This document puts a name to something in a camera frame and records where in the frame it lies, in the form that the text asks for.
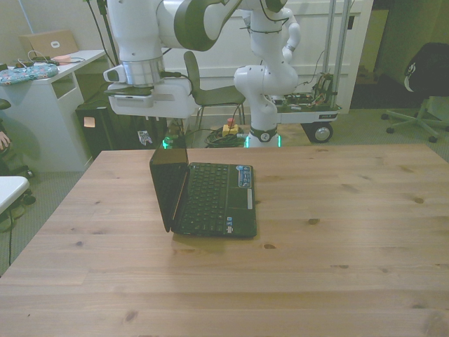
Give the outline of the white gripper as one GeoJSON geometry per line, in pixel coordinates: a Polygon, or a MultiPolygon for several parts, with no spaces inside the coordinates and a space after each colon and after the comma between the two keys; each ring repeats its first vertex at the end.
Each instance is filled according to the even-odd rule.
{"type": "Polygon", "coordinates": [[[166,137],[167,118],[187,118],[194,112],[194,100],[189,97],[187,82],[163,82],[152,87],[135,87],[125,84],[111,84],[107,96],[116,114],[141,116],[144,118],[146,143],[154,143],[156,131],[158,142],[166,137]]]}

